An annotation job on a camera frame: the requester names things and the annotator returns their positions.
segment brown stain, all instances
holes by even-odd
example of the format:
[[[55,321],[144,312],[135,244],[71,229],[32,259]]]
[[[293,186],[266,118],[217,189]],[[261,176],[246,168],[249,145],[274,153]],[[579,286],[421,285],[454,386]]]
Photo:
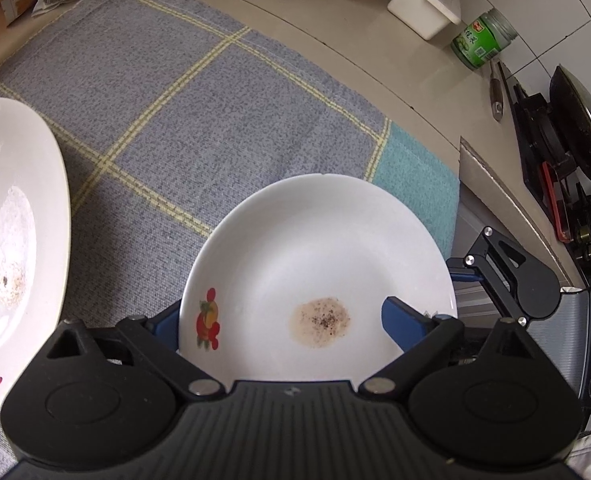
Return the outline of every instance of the brown stain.
[[[291,337],[310,348],[324,348],[346,335],[351,317],[338,298],[320,298],[296,307],[289,323]]]

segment silver screw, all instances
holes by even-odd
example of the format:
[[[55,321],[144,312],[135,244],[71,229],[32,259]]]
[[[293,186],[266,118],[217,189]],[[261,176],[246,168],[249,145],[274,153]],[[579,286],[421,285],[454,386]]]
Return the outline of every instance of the silver screw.
[[[395,389],[395,383],[386,377],[371,377],[365,381],[365,388],[372,394],[388,394]]]
[[[209,396],[220,391],[220,383],[213,379],[198,379],[188,386],[189,392],[198,396]]]

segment countertop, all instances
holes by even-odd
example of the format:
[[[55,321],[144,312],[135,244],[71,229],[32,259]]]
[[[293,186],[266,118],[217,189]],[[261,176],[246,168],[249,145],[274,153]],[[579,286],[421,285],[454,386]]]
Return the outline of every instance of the countertop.
[[[522,181],[509,108],[491,115],[485,71],[451,52],[453,27],[427,43],[390,14],[389,0],[201,0],[296,50],[360,92],[449,166],[562,285],[582,286],[566,248]],[[72,6],[5,27],[0,62]]]

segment plate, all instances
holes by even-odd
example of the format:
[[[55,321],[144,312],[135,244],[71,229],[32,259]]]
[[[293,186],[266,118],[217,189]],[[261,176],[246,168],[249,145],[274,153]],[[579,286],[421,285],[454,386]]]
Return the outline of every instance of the plate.
[[[31,108],[0,98],[0,407],[57,325],[69,251],[58,145]]]
[[[180,307],[179,351],[235,380],[351,380],[402,354],[381,309],[397,296],[456,317],[433,238],[402,202],[349,176],[309,174],[256,192],[214,229]]]

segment oval white plate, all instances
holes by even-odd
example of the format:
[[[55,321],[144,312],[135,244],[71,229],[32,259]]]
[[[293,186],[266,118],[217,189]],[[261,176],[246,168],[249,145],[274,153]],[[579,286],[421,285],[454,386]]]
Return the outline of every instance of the oval white plate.
[[[39,115],[0,98],[0,407],[57,325],[69,251],[59,147]]]
[[[447,266],[424,225],[363,180],[288,178],[240,203],[200,250],[182,296],[179,351],[227,388],[342,379],[357,388],[402,354],[382,327],[387,296],[457,315]],[[320,298],[337,298],[351,321],[342,337],[312,348],[294,336],[291,317]]]

